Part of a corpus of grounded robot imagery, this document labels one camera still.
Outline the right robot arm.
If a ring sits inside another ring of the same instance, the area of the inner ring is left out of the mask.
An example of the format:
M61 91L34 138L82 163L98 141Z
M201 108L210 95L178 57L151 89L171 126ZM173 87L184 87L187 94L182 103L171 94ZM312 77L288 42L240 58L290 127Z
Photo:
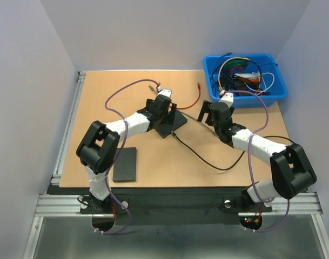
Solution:
M241 207L253 210L260 202L282 197L287 200L306 190L317 181L314 169L299 144L284 145L252 133L246 127L232 120L234 107L225 103L204 101L198 121L212 126L219 140L224 144L258 158L271 168L271 178L252 184L242 191Z

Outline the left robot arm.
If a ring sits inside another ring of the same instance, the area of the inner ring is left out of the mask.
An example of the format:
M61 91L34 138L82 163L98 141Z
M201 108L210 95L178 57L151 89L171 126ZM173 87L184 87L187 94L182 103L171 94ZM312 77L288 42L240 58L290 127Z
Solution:
M108 197L110 191L105 179L121 152L119 143L124 147L127 138L156 129L161 124L173 125L176 109L177 105L171 98L158 94L129 117L108 123L97 120L90 125L76 155L88 172L89 192L94 197L93 206L99 212L104 213L111 208L112 200Z

